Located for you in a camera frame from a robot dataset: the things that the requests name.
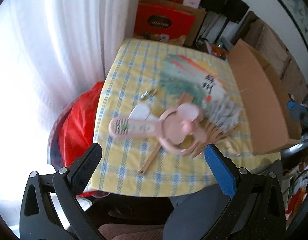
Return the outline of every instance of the yellow checkered tablecloth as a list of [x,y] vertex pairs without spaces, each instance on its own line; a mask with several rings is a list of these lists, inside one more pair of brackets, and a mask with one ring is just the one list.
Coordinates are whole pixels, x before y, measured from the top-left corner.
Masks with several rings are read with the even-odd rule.
[[[151,88],[158,92],[146,102],[151,112],[160,116],[166,109],[175,107],[177,99],[158,87],[159,72],[168,54],[182,54],[200,61],[217,75],[230,98],[242,105],[239,90],[229,65],[218,58],[196,50],[169,45],[162,42],[130,39],[118,51],[115,62],[106,78],[101,92],[94,129],[94,142],[103,149],[103,156],[89,182],[89,189],[97,189],[133,196],[177,196],[193,193],[216,183],[213,173],[203,156],[191,160],[161,148],[146,174],[137,171],[153,151],[157,140],[118,139],[109,135],[110,120],[117,116],[129,116],[140,102],[140,96]],[[265,169],[280,158],[280,154],[252,155],[249,126],[243,109],[239,127],[217,147],[233,160],[237,167],[251,172]]]

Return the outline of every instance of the metal clip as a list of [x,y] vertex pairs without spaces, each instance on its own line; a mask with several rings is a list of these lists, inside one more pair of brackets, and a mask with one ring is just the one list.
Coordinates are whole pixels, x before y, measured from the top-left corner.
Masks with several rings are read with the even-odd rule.
[[157,92],[157,89],[155,88],[152,88],[151,90],[146,91],[144,94],[141,95],[141,101],[144,101],[150,96],[155,95],[156,92]]

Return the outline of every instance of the red bag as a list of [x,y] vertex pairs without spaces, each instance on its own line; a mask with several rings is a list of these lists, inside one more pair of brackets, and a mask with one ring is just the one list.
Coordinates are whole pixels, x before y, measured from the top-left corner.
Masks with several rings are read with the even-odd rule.
[[93,142],[96,110],[103,85],[104,82],[96,83],[77,99],[60,129],[59,147],[66,167],[81,157]]

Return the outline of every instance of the blue gripper pad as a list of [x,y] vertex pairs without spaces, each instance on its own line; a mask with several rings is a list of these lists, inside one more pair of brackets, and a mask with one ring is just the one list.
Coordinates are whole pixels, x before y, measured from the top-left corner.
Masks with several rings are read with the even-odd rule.
[[211,145],[206,146],[204,155],[205,161],[214,174],[214,177],[222,192],[232,199],[236,193],[234,176]]

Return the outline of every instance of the wall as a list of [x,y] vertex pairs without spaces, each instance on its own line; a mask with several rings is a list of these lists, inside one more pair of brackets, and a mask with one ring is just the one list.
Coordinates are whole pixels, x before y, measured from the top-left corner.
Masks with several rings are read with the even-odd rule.
[[[300,36],[293,21],[278,2],[278,0],[242,0],[250,6],[250,10],[262,20],[267,22],[270,27],[279,35],[285,43],[293,57],[295,58],[300,70],[302,71],[306,82],[308,82],[308,52],[305,43]],[[206,23],[213,18],[215,14],[209,13]],[[208,35],[209,41],[214,41],[225,18],[221,17]],[[223,36],[230,39],[237,31],[239,24],[229,23],[223,32]]]

